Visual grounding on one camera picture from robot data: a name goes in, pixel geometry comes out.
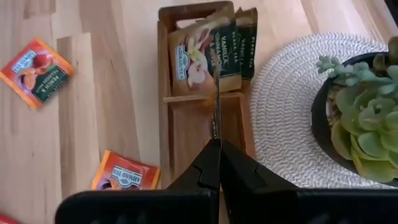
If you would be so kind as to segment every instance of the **wooden table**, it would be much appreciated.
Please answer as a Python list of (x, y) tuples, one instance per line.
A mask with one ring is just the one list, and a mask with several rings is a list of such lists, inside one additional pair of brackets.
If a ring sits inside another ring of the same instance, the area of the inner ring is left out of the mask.
[[(0, 213), (52, 223), (63, 198), (88, 189), (105, 149), (159, 165), (157, 11), (199, 0), (0, 0), (0, 66), (33, 37), (76, 67), (31, 111), (0, 83)], [(257, 71), (283, 45), (319, 32), (385, 42), (398, 30), (382, 0), (235, 0), (256, 6)]]

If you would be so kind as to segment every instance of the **white round placemat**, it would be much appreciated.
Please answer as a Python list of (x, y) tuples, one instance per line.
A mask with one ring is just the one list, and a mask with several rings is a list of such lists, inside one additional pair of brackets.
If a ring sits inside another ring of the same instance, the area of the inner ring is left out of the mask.
[(350, 34), (315, 34), (290, 43), (264, 66), (254, 82), (251, 116), (257, 160), (298, 187), (384, 188), (343, 168), (326, 155), (311, 131), (311, 105), (326, 80), (319, 55), (341, 62), (387, 51), (375, 40)]

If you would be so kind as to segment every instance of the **green tea packet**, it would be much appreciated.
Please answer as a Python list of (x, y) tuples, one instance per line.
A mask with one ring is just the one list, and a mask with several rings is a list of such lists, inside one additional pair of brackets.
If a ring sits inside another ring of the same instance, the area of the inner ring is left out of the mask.
[[(233, 4), (169, 34), (173, 94), (192, 95), (215, 90), (213, 73), (220, 65), (220, 92), (242, 86)], [(210, 52), (217, 56), (215, 62)]]
[(238, 27), (239, 61), (241, 65), (242, 86), (245, 89), (250, 85), (254, 76), (254, 56), (257, 40), (257, 9), (254, 7), (243, 11), (241, 8), (235, 14)]

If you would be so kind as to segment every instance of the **wooden box compartment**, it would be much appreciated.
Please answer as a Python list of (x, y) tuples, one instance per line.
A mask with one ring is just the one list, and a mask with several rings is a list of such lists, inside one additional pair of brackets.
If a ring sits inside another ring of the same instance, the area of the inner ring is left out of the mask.
[[(169, 186), (194, 160), (210, 137), (211, 111), (206, 96), (173, 96), (168, 33), (177, 21), (206, 17), (226, 2), (162, 8), (159, 11), (158, 67), (161, 187)], [(254, 157), (254, 140), (247, 96), (239, 91), (222, 93), (221, 137)]]

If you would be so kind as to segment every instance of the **succulent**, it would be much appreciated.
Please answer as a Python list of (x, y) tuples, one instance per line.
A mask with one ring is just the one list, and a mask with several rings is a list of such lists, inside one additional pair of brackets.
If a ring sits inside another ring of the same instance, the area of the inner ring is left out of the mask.
[(377, 182), (398, 177), (398, 37), (389, 41), (388, 55), (377, 55), (371, 66), (344, 66), (329, 56), (317, 63), (319, 73), (331, 70), (329, 78), (341, 86), (328, 98), (339, 112), (332, 113), (334, 148), (361, 176)]

